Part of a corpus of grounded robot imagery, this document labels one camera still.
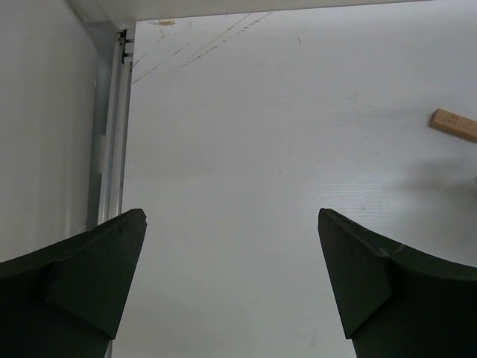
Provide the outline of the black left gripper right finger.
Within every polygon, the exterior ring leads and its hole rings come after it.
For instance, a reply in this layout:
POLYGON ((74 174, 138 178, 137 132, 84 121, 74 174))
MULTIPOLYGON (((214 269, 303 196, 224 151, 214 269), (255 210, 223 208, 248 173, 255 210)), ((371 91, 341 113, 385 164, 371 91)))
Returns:
POLYGON ((475 357, 476 268, 374 233, 332 209, 318 233, 357 357, 475 357))

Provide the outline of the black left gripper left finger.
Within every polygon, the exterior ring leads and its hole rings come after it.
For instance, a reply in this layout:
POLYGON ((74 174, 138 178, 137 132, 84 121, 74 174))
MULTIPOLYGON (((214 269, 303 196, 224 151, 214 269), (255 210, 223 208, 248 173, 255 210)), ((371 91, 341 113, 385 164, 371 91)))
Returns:
POLYGON ((145 212, 133 209, 1 263, 1 356, 105 357, 146 227, 145 212))

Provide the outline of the light wood block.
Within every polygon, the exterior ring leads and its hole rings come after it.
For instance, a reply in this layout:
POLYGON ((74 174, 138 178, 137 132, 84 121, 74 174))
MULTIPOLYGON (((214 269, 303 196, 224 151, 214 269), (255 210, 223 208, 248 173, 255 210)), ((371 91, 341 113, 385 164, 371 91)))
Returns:
POLYGON ((436 109, 430 118, 429 127, 470 142, 477 140, 476 120, 446 110, 436 109))

